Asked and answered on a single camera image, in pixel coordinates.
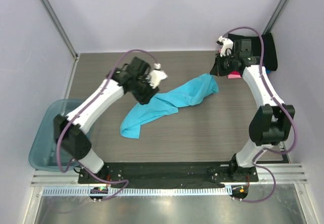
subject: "white wall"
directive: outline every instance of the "white wall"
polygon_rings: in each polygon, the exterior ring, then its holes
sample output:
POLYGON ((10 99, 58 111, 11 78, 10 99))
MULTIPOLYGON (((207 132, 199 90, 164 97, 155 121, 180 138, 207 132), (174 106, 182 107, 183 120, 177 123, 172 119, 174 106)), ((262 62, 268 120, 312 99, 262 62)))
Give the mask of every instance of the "white wall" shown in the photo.
POLYGON ((299 140, 291 153, 301 162, 324 223, 324 0, 290 0, 273 29, 279 61, 270 80, 296 108, 299 140))
POLYGON ((29 150, 46 109, 64 94, 72 62, 39 0, 0 0, 1 223, 22 223, 29 150))
POLYGON ((50 0, 78 52, 213 50, 237 26, 262 31, 279 0, 50 0))

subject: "gray wood grain surface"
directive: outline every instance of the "gray wood grain surface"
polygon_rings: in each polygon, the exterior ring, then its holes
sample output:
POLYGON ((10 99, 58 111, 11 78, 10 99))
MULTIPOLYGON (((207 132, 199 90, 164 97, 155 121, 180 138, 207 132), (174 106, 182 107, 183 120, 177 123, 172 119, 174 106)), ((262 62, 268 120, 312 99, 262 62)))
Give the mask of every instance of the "gray wood grain surface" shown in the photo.
MULTIPOLYGON (((213 51, 154 52, 168 74, 160 92, 168 92, 203 73, 214 64, 213 51)), ((70 98, 87 98, 109 73, 120 53, 81 54, 70 98)), ((130 62, 135 54, 127 57, 130 62)), ((145 54, 136 56, 152 63, 145 54)), ((92 144, 97 154, 109 162, 228 161, 248 139, 248 127, 257 108, 243 79, 215 77, 219 93, 197 106, 180 108, 141 127, 140 139, 124 138, 120 124, 136 104, 131 94, 114 103, 94 126, 92 144)), ((281 160, 265 154, 262 160, 281 160)))

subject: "turquoise towel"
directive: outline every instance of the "turquoise towel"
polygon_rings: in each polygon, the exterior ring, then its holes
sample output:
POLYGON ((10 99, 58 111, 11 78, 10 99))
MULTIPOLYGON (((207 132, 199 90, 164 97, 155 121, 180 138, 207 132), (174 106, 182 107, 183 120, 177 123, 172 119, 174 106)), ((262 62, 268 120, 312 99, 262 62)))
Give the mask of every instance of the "turquoise towel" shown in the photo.
POLYGON ((120 134, 123 137, 138 139, 141 125, 164 115, 176 114, 178 107, 200 104, 212 93, 218 93, 218 86, 213 76, 207 73, 172 91, 158 93, 147 105, 137 103, 132 108, 120 126, 120 134))

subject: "plastic bin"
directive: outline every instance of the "plastic bin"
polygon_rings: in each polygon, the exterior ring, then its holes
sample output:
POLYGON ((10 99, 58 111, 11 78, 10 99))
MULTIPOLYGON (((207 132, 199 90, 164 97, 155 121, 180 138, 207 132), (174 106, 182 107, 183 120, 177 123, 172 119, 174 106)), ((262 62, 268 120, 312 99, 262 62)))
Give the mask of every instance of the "plastic bin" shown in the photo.
MULTIPOLYGON (((59 171, 56 161, 53 119, 57 114, 67 115, 83 102, 84 100, 79 99, 62 99, 54 102, 47 109, 29 153, 29 163, 33 168, 43 171, 59 171)), ((90 138, 91 131, 92 129, 87 134, 88 138, 90 138)), ((71 157, 69 153, 61 148, 63 168, 67 166, 71 157)))

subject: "metal corner post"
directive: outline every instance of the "metal corner post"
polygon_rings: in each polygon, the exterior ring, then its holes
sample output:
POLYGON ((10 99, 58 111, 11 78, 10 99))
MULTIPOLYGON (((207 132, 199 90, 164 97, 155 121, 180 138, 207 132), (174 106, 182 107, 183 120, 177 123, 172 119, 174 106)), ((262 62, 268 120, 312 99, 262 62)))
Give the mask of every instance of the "metal corner post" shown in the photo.
POLYGON ((266 27, 263 30, 263 34, 271 32, 272 28, 274 27, 275 23, 277 22, 280 14, 284 10, 286 4, 289 0, 280 0, 278 5, 276 6, 274 12, 271 15, 270 20, 268 21, 266 27))
POLYGON ((43 7, 45 8, 46 12, 50 16, 51 20, 53 21, 54 26, 56 27, 57 31, 61 35, 61 37, 62 37, 64 43, 66 44, 67 48, 69 49, 70 53, 72 54, 74 59, 77 60, 77 53, 76 53, 76 51, 75 51, 69 37, 65 33, 61 22, 57 18, 57 16, 56 16, 56 14, 55 14, 49 0, 40 0, 40 1, 42 3, 43 7))

